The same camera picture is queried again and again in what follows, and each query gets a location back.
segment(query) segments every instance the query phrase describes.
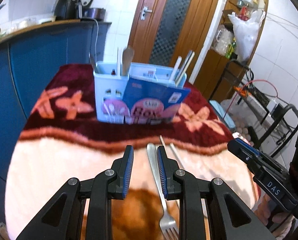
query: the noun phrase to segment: silver fork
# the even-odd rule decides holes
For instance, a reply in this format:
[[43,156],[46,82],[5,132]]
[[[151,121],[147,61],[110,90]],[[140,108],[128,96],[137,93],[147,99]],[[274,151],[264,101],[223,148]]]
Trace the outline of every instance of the silver fork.
[[160,181],[160,174],[159,174],[159,167],[157,162],[157,150],[154,144],[149,143],[147,145],[147,154],[151,166],[151,170],[153,173],[154,180],[156,182],[159,196],[161,199],[161,204],[163,207],[163,216],[160,219],[159,225],[162,231],[162,234],[165,240],[178,240],[179,239],[179,229],[176,224],[176,221],[173,217],[171,217],[167,210],[167,203],[165,197],[163,195],[161,189],[161,181]]

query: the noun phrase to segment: flower pattern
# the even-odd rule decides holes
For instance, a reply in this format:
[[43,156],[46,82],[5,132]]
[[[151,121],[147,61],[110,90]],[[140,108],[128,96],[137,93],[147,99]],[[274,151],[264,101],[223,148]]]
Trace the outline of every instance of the flower pattern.
[[64,94],[67,91],[68,91],[67,87],[54,88],[48,91],[44,90],[41,93],[36,104],[34,105],[33,109],[31,110],[30,114],[33,114],[35,111],[38,111],[42,118],[54,119],[55,114],[51,108],[50,99],[59,97],[60,95]]
[[66,119],[73,120],[78,113],[90,113],[94,109],[91,105],[81,101],[82,91],[78,90],[71,98],[59,98],[56,106],[67,110]]
[[[182,103],[178,115],[181,115],[186,119],[185,124],[190,132],[198,131],[203,125],[207,125],[215,132],[225,135],[224,130],[219,125],[222,123],[219,119],[208,119],[210,109],[207,106],[202,107],[199,112],[195,114],[187,104]],[[180,116],[175,116],[172,120],[172,122],[175,123],[180,121]]]

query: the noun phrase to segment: door handle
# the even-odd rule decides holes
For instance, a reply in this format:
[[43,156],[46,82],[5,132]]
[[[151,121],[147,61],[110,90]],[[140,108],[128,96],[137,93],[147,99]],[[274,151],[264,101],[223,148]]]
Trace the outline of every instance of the door handle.
[[146,19],[146,13],[152,13],[152,10],[148,10],[148,6],[144,6],[141,13],[141,20],[144,21]]

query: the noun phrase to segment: metal screw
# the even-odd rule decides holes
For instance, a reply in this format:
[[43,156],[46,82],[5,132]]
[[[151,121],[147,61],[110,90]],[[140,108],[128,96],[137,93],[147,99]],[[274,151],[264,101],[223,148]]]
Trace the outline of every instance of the metal screw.
[[177,174],[178,176],[183,176],[183,175],[186,174],[186,172],[185,172],[184,170],[177,170],[177,171],[176,171],[176,174]]
[[112,176],[112,175],[114,174],[114,170],[106,170],[106,171],[105,171],[105,174],[106,174],[107,176]]
[[221,185],[223,183],[223,180],[220,178],[215,178],[213,179],[213,183],[216,185]]
[[68,180],[69,185],[76,185],[78,182],[78,180],[76,178],[72,178],[70,180]]

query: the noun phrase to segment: white plastic bag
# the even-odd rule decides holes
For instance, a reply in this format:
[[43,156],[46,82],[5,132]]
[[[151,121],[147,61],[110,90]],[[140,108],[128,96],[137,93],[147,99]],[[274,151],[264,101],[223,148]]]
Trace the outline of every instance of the white plastic bag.
[[257,19],[259,19],[258,11],[253,12],[251,18],[247,21],[239,19],[234,12],[229,14],[228,17],[233,24],[233,33],[237,43],[236,52],[242,61],[247,61],[256,44],[261,23],[265,18],[265,12],[262,13],[259,22],[257,22]]

